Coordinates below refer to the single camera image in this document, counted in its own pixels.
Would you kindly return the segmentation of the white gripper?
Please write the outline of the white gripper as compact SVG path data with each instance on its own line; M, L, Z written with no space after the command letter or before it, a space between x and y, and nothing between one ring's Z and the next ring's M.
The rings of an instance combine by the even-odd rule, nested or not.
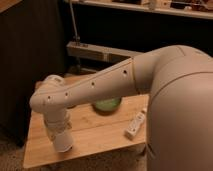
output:
M57 134L72 128L69 114L66 114L65 118L62 121L56 121L56 122L44 121L44 125L45 125L47 136L50 140L54 140Z

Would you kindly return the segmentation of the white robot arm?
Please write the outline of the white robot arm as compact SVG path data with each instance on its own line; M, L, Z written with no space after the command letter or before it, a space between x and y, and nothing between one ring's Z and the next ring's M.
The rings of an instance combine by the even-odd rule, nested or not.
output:
M213 171L213 58L199 49L163 47L71 85L50 75L30 106L52 124L71 106L136 94L149 95L147 171Z

